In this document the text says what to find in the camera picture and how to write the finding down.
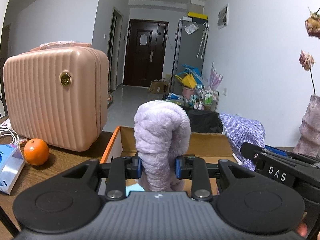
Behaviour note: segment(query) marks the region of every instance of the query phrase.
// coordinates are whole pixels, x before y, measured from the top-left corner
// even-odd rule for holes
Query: suitcase handle
[[[30,51],[61,48],[61,47],[89,47],[89,48],[91,48],[92,44],[84,43],[84,42],[75,42],[75,41],[54,41],[54,42],[41,44],[39,47],[31,49]]]

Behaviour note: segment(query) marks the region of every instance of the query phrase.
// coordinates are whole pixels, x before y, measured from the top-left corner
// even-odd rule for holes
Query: pink bucket
[[[191,89],[191,88],[187,88],[185,86],[182,86],[182,95],[186,98],[186,99],[190,99],[190,97],[193,95],[195,89]]]

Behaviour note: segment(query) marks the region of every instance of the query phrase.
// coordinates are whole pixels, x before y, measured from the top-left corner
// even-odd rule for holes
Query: fluffy towel
[[[254,164],[251,160],[244,158],[240,153],[241,145],[244,142],[255,144],[264,148],[266,132],[261,122],[246,119],[237,115],[219,114],[223,124],[223,130],[229,140],[233,153],[250,170],[254,171]]]
[[[176,104],[150,101],[134,117],[134,137],[143,173],[138,183],[145,191],[181,191],[183,180],[174,172],[177,156],[186,153],[191,135],[186,112]]]

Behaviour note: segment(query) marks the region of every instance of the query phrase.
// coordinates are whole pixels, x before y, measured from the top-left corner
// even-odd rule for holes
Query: flower stem
[[[313,85],[313,91],[314,91],[314,93],[316,95],[315,84],[313,83],[311,68],[310,68],[310,74],[311,74],[311,81],[312,81],[312,85]]]

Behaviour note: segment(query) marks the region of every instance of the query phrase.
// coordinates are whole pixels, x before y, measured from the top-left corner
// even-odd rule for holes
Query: dried flower
[[[313,64],[315,63],[315,60],[309,53],[306,53],[302,50],[300,53],[299,62],[304,68],[304,70],[309,71],[313,66]]]
[[[319,10],[315,13],[310,11],[310,18],[305,21],[308,35],[310,37],[317,37],[318,39],[320,39],[320,14],[318,14]]]

